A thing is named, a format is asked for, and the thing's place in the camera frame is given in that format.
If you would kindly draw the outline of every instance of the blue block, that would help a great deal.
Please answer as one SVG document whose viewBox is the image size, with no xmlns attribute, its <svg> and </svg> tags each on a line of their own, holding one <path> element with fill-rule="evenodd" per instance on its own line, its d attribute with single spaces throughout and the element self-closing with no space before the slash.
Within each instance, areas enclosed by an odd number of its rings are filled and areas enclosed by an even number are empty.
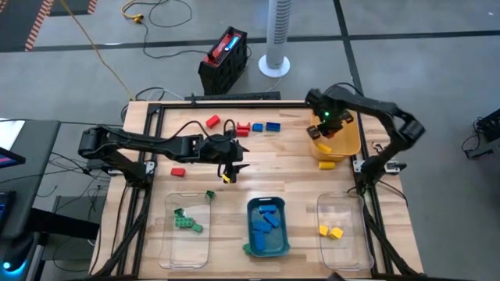
<svg viewBox="0 0 500 281">
<path fill-rule="evenodd" d="M 265 213 L 265 212 L 270 212 L 271 214 L 274 214 L 276 212 L 276 205 L 262 205 L 259 206 L 259 212 Z"/>
<path fill-rule="evenodd" d="M 262 231 L 264 233 L 270 233 L 271 225 L 263 221 L 253 222 L 253 229 L 257 231 Z"/>
<path fill-rule="evenodd" d="M 280 225 L 280 222 L 270 213 L 264 214 L 264 219 L 270 223 L 274 228 L 277 228 Z"/>
<path fill-rule="evenodd" d="M 260 124 L 260 123 L 254 123 L 252 125 L 252 131 L 254 132 L 262 132 L 263 131 L 263 127 L 264 125 L 263 124 Z"/>
<path fill-rule="evenodd" d="M 268 130 L 268 131 L 279 132 L 280 128 L 281 128 L 281 124 L 279 124 L 279 123 L 272 123 L 272 122 L 266 123 L 266 130 Z"/>
<path fill-rule="evenodd" d="M 254 231 L 255 236 L 255 248 L 258 251 L 264 251 L 266 249 L 266 239 L 264 238 L 264 233 L 261 231 Z"/>
</svg>

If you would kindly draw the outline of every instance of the green block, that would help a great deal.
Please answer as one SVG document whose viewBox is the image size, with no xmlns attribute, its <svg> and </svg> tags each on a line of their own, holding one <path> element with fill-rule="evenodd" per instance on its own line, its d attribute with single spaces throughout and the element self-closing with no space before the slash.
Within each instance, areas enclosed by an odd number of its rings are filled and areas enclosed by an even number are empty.
<svg viewBox="0 0 500 281">
<path fill-rule="evenodd" d="M 250 251 L 250 244 L 243 245 L 243 251 L 245 251 L 245 254 L 252 254 L 252 251 Z"/>
<path fill-rule="evenodd" d="M 176 218 L 183 218 L 186 216 L 186 214 L 184 213 L 184 209 L 182 208 L 175 209 L 173 213 L 175 214 Z"/>
<path fill-rule="evenodd" d="M 203 226 L 200 226 L 199 224 L 194 224 L 193 227 L 191 227 L 194 231 L 197 233 L 202 233 L 203 232 Z"/>
<path fill-rule="evenodd" d="M 208 201 L 212 201 L 212 200 L 213 200 L 213 198 L 215 198 L 215 197 L 216 197 L 216 193 L 215 193 L 215 192 L 210 191 L 210 190 L 207 190 L 207 191 L 206 191 L 206 194 L 205 194 L 205 198 L 206 198 L 206 200 L 208 200 Z"/>
<path fill-rule="evenodd" d="M 179 228 L 193 227 L 194 224 L 193 218 L 175 218 L 175 226 Z"/>
</svg>

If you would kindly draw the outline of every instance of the blue plastic tray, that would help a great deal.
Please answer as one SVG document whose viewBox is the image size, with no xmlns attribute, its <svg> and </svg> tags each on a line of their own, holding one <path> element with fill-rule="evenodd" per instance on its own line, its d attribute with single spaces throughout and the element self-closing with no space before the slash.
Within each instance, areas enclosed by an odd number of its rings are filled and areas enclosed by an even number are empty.
<svg viewBox="0 0 500 281">
<path fill-rule="evenodd" d="M 255 246 L 255 235 L 253 233 L 253 222 L 264 221 L 263 214 L 259 212 L 261 205 L 276 205 L 277 211 L 273 216 L 280 221 L 280 225 L 271 230 L 271 233 L 264 233 L 266 239 L 266 249 L 258 251 Z M 277 257 L 286 255 L 290 250 L 288 243 L 287 224 L 284 219 L 284 201 L 279 197 L 253 198 L 247 204 L 248 216 L 248 239 L 250 241 L 250 251 L 256 257 Z"/>
</svg>

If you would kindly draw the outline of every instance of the red lego brick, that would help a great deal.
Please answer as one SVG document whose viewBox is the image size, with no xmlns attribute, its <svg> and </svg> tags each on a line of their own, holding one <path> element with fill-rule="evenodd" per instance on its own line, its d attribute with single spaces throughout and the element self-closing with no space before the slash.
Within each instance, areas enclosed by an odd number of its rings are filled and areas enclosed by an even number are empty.
<svg viewBox="0 0 500 281">
<path fill-rule="evenodd" d="M 236 129 L 236 137 L 248 137 L 248 130 Z"/>
<path fill-rule="evenodd" d="M 245 126 L 242 126 L 240 125 L 240 123 L 238 122 L 237 125 L 236 125 L 236 129 L 237 130 L 250 130 L 250 123 L 248 123 L 247 125 Z"/>
<path fill-rule="evenodd" d="M 170 170 L 170 175 L 172 176 L 184 176 L 185 173 L 186 169 L 184 168 L 172 168 L 172 170 Z"/>
<path fill-rule="evenodd" d="M 210 129 L 212 129 L 215 125 L 220 123 L 220 118 L 215 114 L 212 116 L 210 119 L 206 120 L 206 126 Z"/>
</svg>

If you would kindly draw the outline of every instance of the concrete floor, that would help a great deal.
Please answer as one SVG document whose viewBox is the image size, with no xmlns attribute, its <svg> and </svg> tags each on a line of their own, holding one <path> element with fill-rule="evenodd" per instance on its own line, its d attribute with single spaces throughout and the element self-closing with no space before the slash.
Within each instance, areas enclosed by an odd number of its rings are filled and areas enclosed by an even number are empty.
<svg viewBox="0 0 500 281">
<path fill-rule="evenodd" d="M 142 42 L 144 29 L 119 14 L 125 1 L 100 0 L 94 15 L 78 16 L 96 43 Z M 193 20 L 173 29 L 150 27 L 150 41 L 216 39 L 228 25 L 248 31 L 249 37 L 265 37 L 267 1 L 186 2 L 193 7 Z M 341 4 L 350 34 L 500 30 L 500 3 L 495 0 L 350 0 Z M 175 23 L 186 16 L 178 12 L 182 9 L 172 2 L 155 11 L 154 19 Z M 294 0 L 290 34 L 339 35 L 336 16 L 331 0 Z M 69 17 L 53 17 L 45 20 L 35 46 L 72 44 L 87 42 Z M 231 89 L 233 93 L 264 91 L 276 83 L 257 68 L 265 45 L 250 47 L 253 56 L 248 71 Z M 366 96 L 395 101 L 427 128 L 412 150 L 399 155 L 409 163 L 402 181 L 425 273 L 498 279 L 498 158 L 468 161 L 460 144 L 471 134 L 471 124 L 478 116 L 500 105 L 500 37 L 353 41 L 352 47 Z M 165 54 L 188 48 L 208 50 L 210 46 L 153 48 L 150 52 Z M 182 96 L 202 94 L 197 74 L 200 54 L 161 60 L 145 57 L 140 48 L 102 54 L 134 92 L 163 86 Z M 341 41 L 289 43 L 287 56 L 291 72 L 277 87 L 283 99 L 304 98 L 311 87 L 325 89 L 351 81 Z M 0 76 L 2 116 L 120 123 L 126 93 L 92 51 L 2 53 L 0 62 L 4 69 Z M 63 126 L 55 151 L 77 157 L 80 132 L 85 127 Z M 54 197 L 77 196 L 88 179 L 70 174 L 46 176 L 40 193 L 46 194 L 54 184 L 60 186 Z M 51 209 L 54 197 L 36 204 Z M 43 280 L 77 276 L 54 269 L 49 262 Z"/>
</svg>

